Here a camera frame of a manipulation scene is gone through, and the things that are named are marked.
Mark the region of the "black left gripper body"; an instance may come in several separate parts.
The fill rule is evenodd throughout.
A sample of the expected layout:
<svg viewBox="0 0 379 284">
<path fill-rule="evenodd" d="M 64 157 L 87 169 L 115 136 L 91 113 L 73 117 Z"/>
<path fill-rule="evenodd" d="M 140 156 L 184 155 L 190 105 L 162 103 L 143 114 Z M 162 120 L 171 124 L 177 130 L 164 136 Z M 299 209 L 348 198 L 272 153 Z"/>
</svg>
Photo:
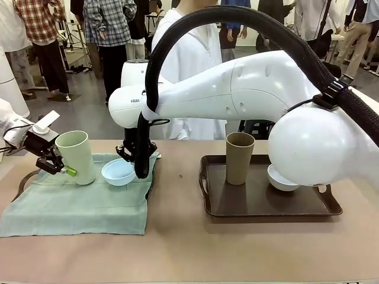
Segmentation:
<svg viewBox="0 0 379 284">
<path fill-rule="evenodd" d="M 24 148 L 38 157 L 52 157 L 55 148 L 55 140 L 59 134 L 49 130 L 47 134 L 36 134 L 33 130 L 26 132 L 23 141 Z"/>
</svg>

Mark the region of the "person in white coat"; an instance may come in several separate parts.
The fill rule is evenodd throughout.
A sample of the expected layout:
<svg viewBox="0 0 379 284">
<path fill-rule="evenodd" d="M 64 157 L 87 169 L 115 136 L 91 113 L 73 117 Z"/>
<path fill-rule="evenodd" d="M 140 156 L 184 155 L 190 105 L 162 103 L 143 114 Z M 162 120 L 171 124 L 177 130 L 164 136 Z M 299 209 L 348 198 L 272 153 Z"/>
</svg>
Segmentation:
<svg viewBox="0 0 379 284">
<path fill-rule="evenodd" d="M 0 0 L 0 46 L 4 49 L 21 93 L 31 96 L 29 90 L 35 84 L 30 74 L 27 49 L 32 44 L 26 36 L 23 21 L 15 12 L 12 0 Z"/>
</svg>

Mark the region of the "dark plastic tray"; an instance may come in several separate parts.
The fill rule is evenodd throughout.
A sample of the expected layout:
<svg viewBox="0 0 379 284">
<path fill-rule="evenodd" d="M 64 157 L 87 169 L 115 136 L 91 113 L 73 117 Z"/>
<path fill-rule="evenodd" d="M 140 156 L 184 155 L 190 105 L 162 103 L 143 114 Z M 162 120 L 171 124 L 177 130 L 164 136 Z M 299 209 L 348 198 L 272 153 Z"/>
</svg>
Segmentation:
<svg viewBox="0 0 379 284">
<path fill-rule="evenodd" d="M 27 192 L 29 195 L 49 196 L 52 193 L 56 197 L 63 199 L 70 194 L 75 198 L 96 197 L 97 201 L 105 201 L 106 195 L 120 194 L 117 201 L 125 201 L 126 206 L 138 206 L 148 199 L 150 191 L 153 188 L 155 179 L 155 162 L 160 158 L 159 153 L 155 153 L 150 158 L 149 175 L 145 179 L 139 179 L 133 173 L 129 174 L 131 182 L 126 185 L 112 185 L 108 183 L 109 178 L 102 175 L 102 169 L 107 168 L 107 174 L 114 171 L 111 169 L 112 162 L 120 161 L 117 170 L 126 170 L 127 162 L 115 154 L 94 154 L 94 169 L 97 174 L 96 179 L 88 185 L 78 185 L 72 177 L 63 174 L 50 175 L 42 170 L 34 171 L 24 177 L 18 187 L 18 194 Z"/>
</svg>

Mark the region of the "seated person in grey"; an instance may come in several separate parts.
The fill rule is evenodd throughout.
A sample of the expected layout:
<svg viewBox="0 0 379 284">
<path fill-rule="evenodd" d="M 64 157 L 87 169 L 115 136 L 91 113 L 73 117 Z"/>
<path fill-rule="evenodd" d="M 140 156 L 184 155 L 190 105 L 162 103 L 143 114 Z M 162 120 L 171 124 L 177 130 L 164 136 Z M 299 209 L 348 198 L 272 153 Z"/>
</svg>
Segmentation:
<svg viewBox="0 0 379 284">
<path fill-rule="evenodd" d="M 162 0 L 149 0 L 148 24 L 152 21 L 153 27 L 157 27 L 159 21 L 165 16 Z"/>
</svg>

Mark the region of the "black chair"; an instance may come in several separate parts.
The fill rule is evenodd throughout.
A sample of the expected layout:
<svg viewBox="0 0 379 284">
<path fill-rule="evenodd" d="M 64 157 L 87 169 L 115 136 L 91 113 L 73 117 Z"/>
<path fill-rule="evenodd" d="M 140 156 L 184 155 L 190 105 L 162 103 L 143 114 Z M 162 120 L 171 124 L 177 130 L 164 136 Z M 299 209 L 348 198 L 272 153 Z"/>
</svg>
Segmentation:
<svg viewBox="0 0 379 284">
<path fill-rule="evenodd" d="M 244 132 L 252 135 L 256 140 L 267 140 L 274 124 L 267 120 L 228 121 L 226 134 Z"/>
</svg>

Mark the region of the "white bowl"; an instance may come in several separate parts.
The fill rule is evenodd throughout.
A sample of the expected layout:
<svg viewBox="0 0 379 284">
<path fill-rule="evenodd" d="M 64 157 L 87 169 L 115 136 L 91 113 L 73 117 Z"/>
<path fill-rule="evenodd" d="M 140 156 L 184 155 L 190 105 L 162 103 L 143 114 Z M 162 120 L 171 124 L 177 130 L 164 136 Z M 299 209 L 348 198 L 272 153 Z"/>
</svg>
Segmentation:
<svg viewBox="0 0 379 284">
<path fill-rule="evenodd" d="M 281 176 L 273 164 L 269 165 L 267 168 L 267 174 L 268 174 L 268 180 L 270 184 L 283 192 L 292 192 L 300 187 L 300 185 L 290 182 L 289 180 L 285 179 L 283 176 Z"/>
</svg>

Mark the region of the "brown plastic tray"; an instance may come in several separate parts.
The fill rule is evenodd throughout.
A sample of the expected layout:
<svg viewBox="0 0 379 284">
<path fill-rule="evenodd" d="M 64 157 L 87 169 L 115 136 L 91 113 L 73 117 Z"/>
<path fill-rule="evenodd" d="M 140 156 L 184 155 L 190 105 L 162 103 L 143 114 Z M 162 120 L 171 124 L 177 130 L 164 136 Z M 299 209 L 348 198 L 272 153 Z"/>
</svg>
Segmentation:
<svg viewBox="0 0 379 284">
<path fill-rule="evenodd" d="M 267 172 L 270 163 L 266 154 L 253 155 L 246 182 L 236 186 L 226 182 L 224 155 L 203 156 L 199 183 L 206 213 L 217 218 L 327 218 L 343 213 L 330 185 L 325 192 L 308 186 L 286 192 L 272 186 Z"/>
</svg>

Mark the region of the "green cloth mat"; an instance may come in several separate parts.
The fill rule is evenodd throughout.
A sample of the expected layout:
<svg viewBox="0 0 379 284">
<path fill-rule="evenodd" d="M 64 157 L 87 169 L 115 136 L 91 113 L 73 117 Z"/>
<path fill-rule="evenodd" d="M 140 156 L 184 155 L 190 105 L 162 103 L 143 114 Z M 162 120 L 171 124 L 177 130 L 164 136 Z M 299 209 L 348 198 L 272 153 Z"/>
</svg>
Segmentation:
<svg viewBox="0 0 379 284">
<path fill-rule="evenodd" d="M 39 172 L 24 192 L 3 211 L 0 237 L 32 235 L 121 234 L 143 235 L 147 199 L 154 184 L 155 163 L 150 158 L 146 179 L 124 186 L 110 185 L 101 174 L 115 154 L 93 154 L 96 179 L 77 185 L 65 174 Z"/>
</svg>

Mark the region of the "person in khaki trousers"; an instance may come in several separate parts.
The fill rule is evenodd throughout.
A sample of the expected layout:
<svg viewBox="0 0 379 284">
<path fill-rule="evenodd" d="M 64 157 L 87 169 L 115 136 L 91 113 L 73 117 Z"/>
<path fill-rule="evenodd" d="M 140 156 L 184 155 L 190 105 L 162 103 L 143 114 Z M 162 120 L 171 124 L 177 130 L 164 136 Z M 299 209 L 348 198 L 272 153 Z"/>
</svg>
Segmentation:
<svg viewBox="0 0 379 284">
<path fill-rule="evenodd" d="M 346 75 L 355 77 L 377 21 L 379 21 L 379 0 L 349 0 L 343 27 L 345 39 L 336 59 L 337 65 L 343 65 L 351 45 L 356 42 L 350 63 L 345 70 Z"/>
</svg>

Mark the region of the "person in white trousers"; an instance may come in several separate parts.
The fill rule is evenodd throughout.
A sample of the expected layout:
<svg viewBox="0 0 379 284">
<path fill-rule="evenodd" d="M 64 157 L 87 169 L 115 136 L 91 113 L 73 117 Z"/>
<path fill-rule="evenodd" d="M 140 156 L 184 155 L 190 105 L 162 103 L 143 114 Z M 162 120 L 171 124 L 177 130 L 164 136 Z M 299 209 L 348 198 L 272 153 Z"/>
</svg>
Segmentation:
<svg viewBox="0 0 379 284">
<path fill-rule="evenodd" d="M 145 16 L 149 15 L 149 0 L 134 0 L 137 11 L 133 21 L 128 23 L 131 42 L 126 45 L 127 60 L 145 59 L 146 26 Z"/>
</svg>

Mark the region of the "tall pale green cup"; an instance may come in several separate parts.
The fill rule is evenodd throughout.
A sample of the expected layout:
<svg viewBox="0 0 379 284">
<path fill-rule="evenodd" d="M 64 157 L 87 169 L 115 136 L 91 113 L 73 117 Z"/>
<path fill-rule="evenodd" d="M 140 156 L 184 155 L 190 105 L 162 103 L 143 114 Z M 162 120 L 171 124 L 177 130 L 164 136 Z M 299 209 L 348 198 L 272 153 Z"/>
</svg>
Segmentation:
<svg viewBox="0 0 379 284">
<path fill-rule="evenodd" d="M 86 132 L 70 131 L 63 133 L 58 136 L 55 145 L 62 155 L 68 172 L 70 170 L 76 172 L 73 178 L 78 185 L 87 185 L 95 180 L 97 174 Z"/>
</svg>

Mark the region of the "person in red plaid shirt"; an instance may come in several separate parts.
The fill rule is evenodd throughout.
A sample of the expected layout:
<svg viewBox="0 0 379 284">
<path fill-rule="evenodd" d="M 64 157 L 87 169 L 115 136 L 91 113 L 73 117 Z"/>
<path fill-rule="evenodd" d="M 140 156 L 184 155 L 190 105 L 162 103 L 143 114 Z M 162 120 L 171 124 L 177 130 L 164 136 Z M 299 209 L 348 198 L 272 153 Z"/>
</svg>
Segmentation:
<svg viewBox="0 0 379 284">
<path fill-rule="evenodd" d="M 58 22 L 65 20 L 62 0 L 12 0 L 12 4 L 24 23 L 27 38 L 32 42 L 42 67 L 50 92 L 48 98 L 61 94 L 65 100 L 71 101 L 56 27 Z"/>
</svg>

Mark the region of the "tall tan cup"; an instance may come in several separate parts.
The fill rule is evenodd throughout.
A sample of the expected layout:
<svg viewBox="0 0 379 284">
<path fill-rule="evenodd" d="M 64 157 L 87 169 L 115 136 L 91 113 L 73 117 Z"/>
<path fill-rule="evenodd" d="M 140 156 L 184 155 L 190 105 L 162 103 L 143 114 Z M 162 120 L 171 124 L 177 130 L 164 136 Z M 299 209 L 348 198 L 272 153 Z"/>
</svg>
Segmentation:
<svg viewBox="0 0 379 284">
<path fill-rule="evenodd" d="M 255 139 L 247 133 L 235 132 L 226 137 L 226 181 L 231 185 L 245 183 Z"/>
</svg>

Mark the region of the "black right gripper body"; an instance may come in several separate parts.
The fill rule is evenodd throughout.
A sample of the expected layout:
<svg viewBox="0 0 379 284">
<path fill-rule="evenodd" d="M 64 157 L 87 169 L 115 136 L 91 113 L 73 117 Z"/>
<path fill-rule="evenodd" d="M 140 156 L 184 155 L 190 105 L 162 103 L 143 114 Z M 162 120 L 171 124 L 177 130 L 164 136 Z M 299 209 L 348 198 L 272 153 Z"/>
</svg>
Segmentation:
<svg viewBox="0 0 379 284">
<path fill-rule="evenodd" d="M 138 141 L 138 128 L 125 128 L 123 146 L 126 149 L 135 149 Z"/>
</svg>

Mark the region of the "person in blue plaid shirt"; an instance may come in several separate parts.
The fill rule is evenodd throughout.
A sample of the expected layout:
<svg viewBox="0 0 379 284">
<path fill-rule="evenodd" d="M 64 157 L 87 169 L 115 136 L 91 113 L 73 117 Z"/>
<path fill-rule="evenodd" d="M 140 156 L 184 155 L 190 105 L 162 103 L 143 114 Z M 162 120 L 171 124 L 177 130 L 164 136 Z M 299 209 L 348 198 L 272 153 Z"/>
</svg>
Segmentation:
<svg viewBox="0 0 379 284">
<path fill-rule="evenodd" d="M 129 22 L 134 20 L 136 11 L 134 0 L 84 0 L 86 41 L 98 47 L 106 101 L 121 86 L 126 44 L 131 42 Z"/>
</svg>

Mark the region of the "person in white hooded jacket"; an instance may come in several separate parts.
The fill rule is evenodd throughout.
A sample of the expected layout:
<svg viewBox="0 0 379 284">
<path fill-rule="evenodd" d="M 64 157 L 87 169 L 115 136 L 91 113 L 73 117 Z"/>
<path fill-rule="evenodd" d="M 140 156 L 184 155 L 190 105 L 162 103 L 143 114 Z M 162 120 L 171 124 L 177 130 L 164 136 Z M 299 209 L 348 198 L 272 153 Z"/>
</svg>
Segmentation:
<svg viewBox="0 0 379 284">
<path fill-rule="evenodd" d="M 180 0 L 178 6 L 168 10 L 160 20 L 152 48 L 156 47 L 165 31 L 184 15 L 217 4 L 218 0 Z M 180 38 L 167 55 L 160 74 L 171 83 L 177 83 L 219 64 L 218 29 L 215 24 L 203 25 Z M 166 140 L 222 140 L 225 138 L 225 125 L 225 120 L 173 118 L 160 129 Z"/>
</svg>

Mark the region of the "light blue bowl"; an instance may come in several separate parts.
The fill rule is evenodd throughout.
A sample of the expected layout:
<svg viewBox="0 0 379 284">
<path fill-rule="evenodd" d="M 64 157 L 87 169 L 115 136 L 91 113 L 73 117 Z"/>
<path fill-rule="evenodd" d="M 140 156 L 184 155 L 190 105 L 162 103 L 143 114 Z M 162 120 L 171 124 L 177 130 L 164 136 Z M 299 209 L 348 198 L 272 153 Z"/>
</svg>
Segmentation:
<svg viewBox="0 0 379 284">
<path fill-rule="evenodd" d="M 115 159 L 104 165 L 102 177 L 113 186 L 124 186 L 131 183 L 136 177 L 134 164 L 124 159 Z"/>
</svg>

